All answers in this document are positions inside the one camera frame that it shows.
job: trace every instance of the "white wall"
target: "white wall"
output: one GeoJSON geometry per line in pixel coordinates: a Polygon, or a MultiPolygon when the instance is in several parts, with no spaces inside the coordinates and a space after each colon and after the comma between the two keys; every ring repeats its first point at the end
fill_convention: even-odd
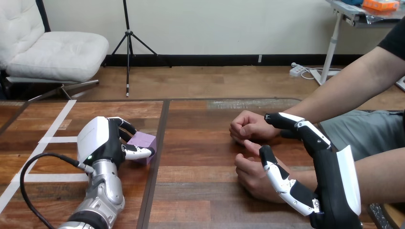
{"type": "MultiPolygon", "coordinates": [[[[122,0],[43,1],[51,30],[101,34],[110,53],[126,30],[122,0]]],[[[322,54],[336,21],[325,0],[127,2],[131,29],[159,54],[322,54]]],[[[364,54],[387,32],[342,23],[336,53],[364,54]]],[[[134,52],[149,53],[139,43],[134,52]]]]}

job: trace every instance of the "chair leg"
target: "chair leg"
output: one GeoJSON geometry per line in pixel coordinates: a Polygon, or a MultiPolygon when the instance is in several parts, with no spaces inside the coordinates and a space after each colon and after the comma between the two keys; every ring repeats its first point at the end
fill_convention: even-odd
{"type": "Polygon", "coordinates": [[[35,98],[32,98],[32,99],[28,100],[28,102],[34,102],[34,101],[38,101],[41,99],[45,99],[45,98],[51,97],[51,96],[59,94],[59,93],[62,93],[66,97],[66,99],[71,100],[72,98],[67,93],[67,91],[76,89],[76,88],[80,88],[80,87],[84,87],[84,86],[88,86],[88,85],[92,85],[92,84],[99,84],[99,83],[100,83],[99,80],[89,80],[89,81],[86,81],[83,83],[74,83],[74,84],[70,84],[70,85],[62,84],[62,86],[60,86],[56,89],[53,89],[45,94],[41,94],[35,98]]]}
{"type": "Polygon", "coordinates": [[[65,85],[62,84],[60,87],[62,94],[66,97],[67,100],[72,100],[72,98],[69,96],[69,94],[65,90],[65,85]]]}
{"type": "Polygon", "coordinates": [[[66,85],[64,86],[65,90],[69,91],[75,88],[79,88],[79,87],[84,87],[87,85],[92,85],[92,84],[99,84],[100,81],[99,80],[89,80],[83,83],[75,83],[75,84],[70,84],[70,85],[66,85]]]}
{"type": "Polygon", "coordinates": [[[59,90],[60,90],[60,87],[58,87],[56,89],[53,89],[53,90],[51,90],[51,91],[49,91],[49,92],[47,92],[45,94],[41,94],[41,95],[39,95],[39,96],[37,96],[35,98],[32,98],[32,99],[28,100],[28,102],[34,102],[34,101],[38,101],[38,100],[41,100],[41,99],[45,99],[45,98],[54,96],[54,95],[58,94],[59,90]]]}

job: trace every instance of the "power cord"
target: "power cord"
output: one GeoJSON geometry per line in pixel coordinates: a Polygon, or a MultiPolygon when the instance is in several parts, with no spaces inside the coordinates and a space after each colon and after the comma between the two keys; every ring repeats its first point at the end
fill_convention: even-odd
{"type": "MultiPolygon", "coordinates": [[[[295,62],[293,62],[292,64],[291,64],[291,67],[295,67],[295,66],[297,66],[298,64],[296,64],[295,62]]],[[[322,72],[322,70],[323,70],[323,68],[308,68],[308,67],[304,67],[305,68],[305,71],[303,71],[302,73],[301,73],[301,77],[302,78],[304,78],[304,79],[307,79],[307,80],[313,80],[314,79],[314,77],[312,77],[312,78],[308,78],[308,77],[305,77],[304,76],[304,73],[310,73],[309,71],[310,70],[316,70],[316,71],[318,71],[318,72],[322,72]]],[[[340,70],[342,70],[341,68],[329,68],[329,70],[335,70],[335,71],[340,71],[340,70]]]]}
{"type": "Polygon", "coordinates": [[[43,156],[54,156],[62,161],[65,161],[74,167],[78,167],[80,165],[80,162],[74,159],[71,159],[69,157],[66,157],[61,154],[56,154],[56,153],[42,153],[34,156],[30,160],[27,161],[27,163],[24,165],[21,171],[20,175],[20,190],[22,194],[22,198],[24,198],[25,203],[27,203],[27,206],[30,208],[30,210],[49,228],[49,229],[54,229],[54,227],[38,212],[38,210],[32,205],[30,199],[28,198],[27,192],[25,191],[25,184],[24,184],[24,177],[25,173],[27,172],[28,167],[37,159],[43,157],[43,156]]]}

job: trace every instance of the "tripod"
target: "tripod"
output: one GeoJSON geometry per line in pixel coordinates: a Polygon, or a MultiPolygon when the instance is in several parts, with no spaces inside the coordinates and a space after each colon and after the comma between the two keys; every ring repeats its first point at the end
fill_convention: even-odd
{"type": "MultiPolygon", "coordinates": [[[[131,37],[134,37],[135,39],[137,39],[143,46],[145,46],[147,49],[149,49],[149,51],[151,51],[155,57],[158,57],[158,54],[155,53],[155,51],[153,51],[149,46],[147,46],[143,41],[141,41],[137,36],[135,36],[134,32],[132,32],[129,29],[129,21],[128,21],[128,10],[127,10],[127,1],[123,0],[124,3],[124,12],[125,12],[125,22],[127,24],[127,31],[125,32],[124,37],[122,38],[122,40],[119,42],[118,46],[114,49],[113,53],[111,55],[114,55],[116,53],[116,51],[118,50],[118,48],[121,46],[122,42],[124,42],[125,38],[127,38],[127,97],[129,96],[129,63],[131,58],[134,58],[134,52],[132,51],[132,40],[131,37]]],[[[171,65],[165,60],[162,59],[167,66],[171,67],[171,65]]]]}

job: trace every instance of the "purple cube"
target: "purple cube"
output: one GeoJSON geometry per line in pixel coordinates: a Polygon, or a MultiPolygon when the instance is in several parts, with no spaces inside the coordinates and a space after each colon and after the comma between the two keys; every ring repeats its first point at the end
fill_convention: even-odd
{"type": "MultiPolygon", "coordinates": [[[[146,133],[142,132],[136,132],[135,135],[131,138],[131,140],[128,142],[128,144],[134,145],[134,146],[140,146],[140,147],[152,147],[155,150],[155,154],[157,152],[156,148],[156,137],[153,135],[148,135],[146,133]]],[[[148,158],[141,158],[134,160],[137,163],[148,165],[150,160],[154,157],[150,156],[148,158]]]]}

